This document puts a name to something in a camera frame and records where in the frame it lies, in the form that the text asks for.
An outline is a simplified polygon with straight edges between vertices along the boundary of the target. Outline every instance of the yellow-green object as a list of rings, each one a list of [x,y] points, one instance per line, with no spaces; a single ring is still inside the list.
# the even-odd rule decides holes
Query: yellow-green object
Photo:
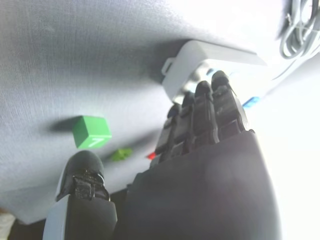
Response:
[[[78,149],[100,148],[112,137],[107,121],[96,116],[81,116],[72,133]]]
[[[125,160],[132,154],[132,149],[131,148],[120,148],[115,153],[112,155],[112,161],[120,161],[120,160]]]

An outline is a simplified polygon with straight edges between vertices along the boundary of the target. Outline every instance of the wire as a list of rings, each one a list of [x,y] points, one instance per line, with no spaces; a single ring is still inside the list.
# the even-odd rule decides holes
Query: wire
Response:
[[[273,80],[282,80],[306,60],[320,52],[320,9],[319,0],[312,0],[311,14],[307,20],[303,14],[309,6],[308,0],[293,0],[289,25],[282,35],[280,54],[291,60],[289,66]]]

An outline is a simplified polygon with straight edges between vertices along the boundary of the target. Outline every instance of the blue object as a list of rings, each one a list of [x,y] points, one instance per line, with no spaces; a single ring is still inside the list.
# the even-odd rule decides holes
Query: blue object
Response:
[[[250,98],[248,101],[246,101],[242,106],[245,109],[249,109],[252,106],[254,106],[257,102],[260,101],[260,97],[258,96],[253,96],[252,98]]]

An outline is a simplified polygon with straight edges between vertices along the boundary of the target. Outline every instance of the robotic hand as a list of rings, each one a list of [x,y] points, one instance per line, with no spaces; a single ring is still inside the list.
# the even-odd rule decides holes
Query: robotic hand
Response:
[[[128,189],[117,224],[99,158],[77,153],[62,174],[43,240],[280,239],[255,133],[222,71],[171,108],[155,153]]]

